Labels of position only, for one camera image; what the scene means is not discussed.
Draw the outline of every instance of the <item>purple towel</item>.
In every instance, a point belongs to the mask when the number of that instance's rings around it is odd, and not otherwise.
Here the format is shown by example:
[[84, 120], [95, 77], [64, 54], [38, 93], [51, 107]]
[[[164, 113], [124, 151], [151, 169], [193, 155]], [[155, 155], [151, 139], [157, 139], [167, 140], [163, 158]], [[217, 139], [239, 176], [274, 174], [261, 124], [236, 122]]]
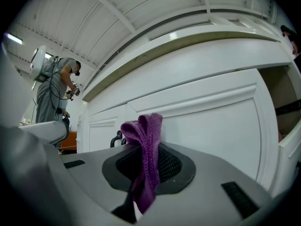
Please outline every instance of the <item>purple towel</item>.
[[156, 198], [160, 183], [158, 172], [158, 147], [161, 141], [162, 116], [157, 113], [141, 115], [137, 121], [121, 125], [121, 132], [128, 143], [142, 147], [142, 171], [132, 185], [133, 198], [143, 214]]

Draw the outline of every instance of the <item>gray pants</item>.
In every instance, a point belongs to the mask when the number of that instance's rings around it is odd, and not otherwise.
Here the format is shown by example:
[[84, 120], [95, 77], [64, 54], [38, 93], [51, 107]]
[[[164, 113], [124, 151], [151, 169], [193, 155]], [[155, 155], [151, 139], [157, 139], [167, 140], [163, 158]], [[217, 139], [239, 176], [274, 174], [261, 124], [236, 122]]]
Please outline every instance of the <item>gray pants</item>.
[[49, 81], [40, 85], [37, 93], [36, 123], [59, 120], [56, 109], [60, 103], [60, 95], [54, 87], [52, 87], [52, 92], [49, 91]]

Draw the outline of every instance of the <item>ceiling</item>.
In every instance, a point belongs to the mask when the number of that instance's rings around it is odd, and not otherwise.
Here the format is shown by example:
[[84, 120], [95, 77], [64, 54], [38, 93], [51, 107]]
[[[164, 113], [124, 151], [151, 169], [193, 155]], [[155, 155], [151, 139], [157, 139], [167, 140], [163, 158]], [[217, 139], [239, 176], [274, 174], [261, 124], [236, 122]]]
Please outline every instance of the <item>ceiling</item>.
[[270, 18], [271, 4], [272, 0], [32, 0], [8, 30], [23, 45], [5, 43], [13, 62], [25, 71], [33, 51], [43, 44], [52, 55], [73, 57], [83, 64], [77, 82], [87, 83], [108, 54], [156, 19], [189, 8], [240, 8]]

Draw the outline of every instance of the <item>cabinet door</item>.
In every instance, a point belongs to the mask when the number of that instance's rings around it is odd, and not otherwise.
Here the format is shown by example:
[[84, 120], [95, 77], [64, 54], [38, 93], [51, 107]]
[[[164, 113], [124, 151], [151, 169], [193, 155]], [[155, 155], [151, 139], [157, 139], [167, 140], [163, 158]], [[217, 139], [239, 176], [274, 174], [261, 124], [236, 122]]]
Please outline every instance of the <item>cabinet door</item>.
[[[126, 106], [121, 105], [89, 116], [88, 144], [90, 152], [110, 148], [111, 140], [116, 137], [117, 131], [125, 121]], [[115, 146], [120, 144], [121, 140], [115, 142]]]
[[163, 116], [162, 141], [219, 156], [269, 189], [277, 163], [277, 121], [256, 69], [183, 84], [128, 105], [127, 120], [153, 112]]

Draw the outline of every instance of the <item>ceiling light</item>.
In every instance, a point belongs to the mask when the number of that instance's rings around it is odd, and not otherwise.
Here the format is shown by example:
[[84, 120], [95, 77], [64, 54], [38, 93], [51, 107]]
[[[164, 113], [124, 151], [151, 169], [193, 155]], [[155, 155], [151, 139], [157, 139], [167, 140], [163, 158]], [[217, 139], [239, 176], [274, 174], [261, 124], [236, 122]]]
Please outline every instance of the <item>ceiling light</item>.
[[45, 58], [46, 58], [46, 59], [49, 59], [49, 58], [52, 57], [52, 56], [53, 56], [53, 55], [48, 54], [48, 53], [45, 54]]
[[19, 43], [19, 44], [22, 44], [22, 43], [23, 43], [22, 39], [17, 38], [16, 36], [11, 35], [11, 34], [9, 34], [9, 33], [7, 33], [7, 32], [5, 33], [5, 36], [8, 37], [9, 39], [11, 39], [11, 40], [13, 40], [13, 41]]

